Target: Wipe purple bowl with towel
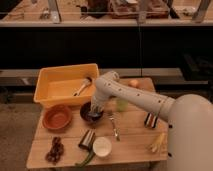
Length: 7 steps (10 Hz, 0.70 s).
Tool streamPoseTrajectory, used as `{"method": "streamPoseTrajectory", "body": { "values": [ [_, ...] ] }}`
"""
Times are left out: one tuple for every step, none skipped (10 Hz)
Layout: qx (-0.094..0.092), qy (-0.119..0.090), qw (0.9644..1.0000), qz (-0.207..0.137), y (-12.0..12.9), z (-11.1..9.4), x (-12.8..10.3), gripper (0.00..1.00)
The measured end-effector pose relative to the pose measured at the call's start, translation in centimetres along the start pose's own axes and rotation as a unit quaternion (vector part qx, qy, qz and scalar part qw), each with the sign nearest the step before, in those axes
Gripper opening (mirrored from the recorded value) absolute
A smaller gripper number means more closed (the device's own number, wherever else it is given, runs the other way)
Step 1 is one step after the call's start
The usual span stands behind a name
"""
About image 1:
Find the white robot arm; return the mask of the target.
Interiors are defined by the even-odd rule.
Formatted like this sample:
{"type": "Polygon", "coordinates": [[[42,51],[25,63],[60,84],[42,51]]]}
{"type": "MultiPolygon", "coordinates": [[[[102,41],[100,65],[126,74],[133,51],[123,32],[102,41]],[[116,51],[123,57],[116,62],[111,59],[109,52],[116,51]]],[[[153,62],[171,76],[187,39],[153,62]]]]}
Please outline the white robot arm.
{"type": "Polygon", "coordinates": [[[118,82],[109,71],[95,82],[91,110],[101,111],[111,96],[161,118],[168,123],[167,171],[213,171],[213,104],[196,94],[176,99],[118,82]]]}

